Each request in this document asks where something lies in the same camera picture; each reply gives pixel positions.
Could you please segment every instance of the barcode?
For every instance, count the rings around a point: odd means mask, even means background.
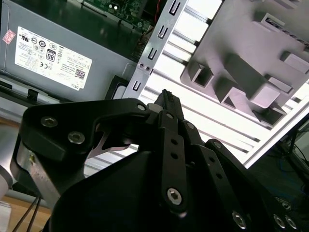
[[[79,79],[83,80],[85,78],[85,72],[77,69],[75,72],[75,77],[78,77]]]

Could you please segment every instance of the white panel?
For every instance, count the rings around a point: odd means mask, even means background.
[[[115,163],[115,162],[121,160],[121,158],[122,158],[121,156],[117,156],[117,155],[115,155],[111,152],[106,152],[102,155],[98,155],[97,157],[100,158],[100,159],[103,159],[103,160],[105,160],[109,163]]]
[[[222,1],[221,0],[189,0],[188,6],[212,19],[218,11]]]
[[[288,115],[286,115],[271,130],[271,134],[265,138],[248,153],[248,159],[244,164],[246,168],[250,168],[262,155],[265,154],[282,136],[284,136],[291,128],[293,128],[301,119],[309,113],[309,97],[302,100]]]
[[[137,152],[137,149],[135,149],[135,147],[133,147],[133,146],[130,146],[128,149],[123,150],[123,151],[115,151],[115,153],[118,153],[118,154],[123,155],[123,156],[131,155],[134,152]]]
[[[94,167],[95,169],[103,169],[110,165],[110,163],[106,163],[102,160],[99,160],[97,158],[90,158],[86,161],[86,165]]]
[[[286,102],[285,105],[291,109],[294,109],[298,105],[298,103],[290,99]]]
[[[171,34],[169,41],[191,54],[194,53],[195,49],[197,48],[195,45],[187,42],[186,40],[183,40],[175,34]]]
[[[154,69],[161,71],[170,77],[178,77],[180,82],[180,76],[183,73],[185,66],[181,63],[174,61],[173,59],[161,55],[154,66]]]
[[[183,12],[175,29],[191,40],[200,41],[207,27],[208,24],[194,18],[186,12]]]
[[[147,87],[152,88],[156,92],[160,93],[164,89],[168,89],[175,96],[179,97],[182,104],[188,106],[201,114],[213,118],[216,121],[226,124],[231,128],[240,131],[244,134],[250,132],[250,136],[263,139],[270,131],[263,128],[257,123],[247,120],[246,118],[222,107],[211,100],[203,98],[202,96],[193,93],[192,91],[181,87],[180,85],[169,81],[155,73],[153,73],[148,82]]]
[[[184,61],[189,61],[191,58],[191,55],[189,53],[184,52],[169,43],[165,46],[164,51]]]
[[[284,111],[288,114],[292,109],[290,109],[290,108],[287,107],[287,106],[283,106],[283,107],[282,107],[282,110],[284,110]]]
[[[85,166],[85,168],[84,168],[85,176],[90,176],[90,175],[93,175],[93,174],[95,174],[97,172],[98,172],[98,170],[90,168],[90,167],[87,167],[87,166]]]
[[[303,100],[308,95],[309,95],[309,84],[306,83],[294,94],[294,97]]]
[[[144,90],[141,94],[140,100],[144,103],[154,103],[156,98],[157,95]],[[196,114],[195,112],[190,111],[184,107],[183,114],[186,120],[192,122],[200,131],[209,134],[211,138],[217,138],[221,141],[233,144],[247,151],[250,151],[258,144],[257,141],[239,134],[238,132],[231,130],[228,127],[221,125],[213,120]]]

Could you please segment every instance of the cable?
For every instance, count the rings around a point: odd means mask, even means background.
[[[309,132],[309,130],[299,130],[297,133],[305,133],[305,132]]]
[[[158,15],[160,13],[160,2],[161,2],[161,0],[158,0],[158,4],[156,5],[156,13],[155,13],[155,17],[154,17],[154,22],[155,23],[157,23]]]
[[[296,148],[299,150],[299,152],[303,155],[305,161],[308,162],[308,160],[306,159],[306,156],[305,156],[304,153],[300,150],[300,148],[299,148],[296,144],[294,144],[294,146],[296,146]]]
[[[18,228],[20,227],[21,223],[23,223],[23,221],[25,220],[25,218],[27,217],[27,215],[29,214],[30,210],[33,208],[33,206],[35,205],[35,203],[37,202],[37,200],[39,199],[39,197],[37,197],[32,204],[30,205],[30,207],[27,209],[27,211],[24,213],[24,215],[21,217],[21,219],[19,220],[19,222],[17,223],[17,225],[15,226],[15,228],[12,230],[12,232],[17,232]]]
[[[41,203],[41,198],[39,198],[38,203],[37,203],[37,205],[36,205],[36,207],[34,209],[32,218],[31,218],[30,223],[29,223],[28,228],[27,228],[27,232],[30,232],[30,230],[31,230],[31,227],[32,227],[32,224],[34,222],[35,216],[37,215],[40,203]]]

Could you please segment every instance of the circuit board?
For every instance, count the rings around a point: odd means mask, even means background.
[[[84,0],[85,2],[108,12],[120,20],[134,26],[140,32],[147,32],[151,22],[140,17],[140,8],[143,0]]]

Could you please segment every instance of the black cable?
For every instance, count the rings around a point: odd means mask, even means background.
[[[30,230],[31,230],[31,227],[32,227],[32,224],[34,222],[35,216],[37,215],[40,203],[41,203],[41,198],[39,198],[38,203],[37,203],[37,205],[36,205],[36,207],[34,209],[32,218],[31,218],[30,223],[29,223],[28,228],[27,228],[27,232],[30,232]]]
[[[299,148],[296,144],[294,144],[294,146],[296,146],[296,148],[299,150],[299,152],[303,155],[305,161],[308,162],[308,160],[306,159],[306,156],[305,156],[304,153],[300,150],[300,148]]]
[[[19,220],[19,222],[17,223],[17,225],[15,226],[15,228],[12,230],[12,232],[17,232],[18,228],[20,227],[21,223],[23,223],[23,221],[25,220],[25,218],[27,217],[27,215],[29,214],[30,210],[33,208],[33,206],[35,205],[35,203],[37,202],[37,200],[39,199],[39,197],[37,197],[32,204],[30,205],[30,207],[27,209],[27,211],[24,213],[24,215],[21,217],[21,219]]]
[[[305,132],[309,132],[309,130],[299,130],[297,133],[305,133]]]

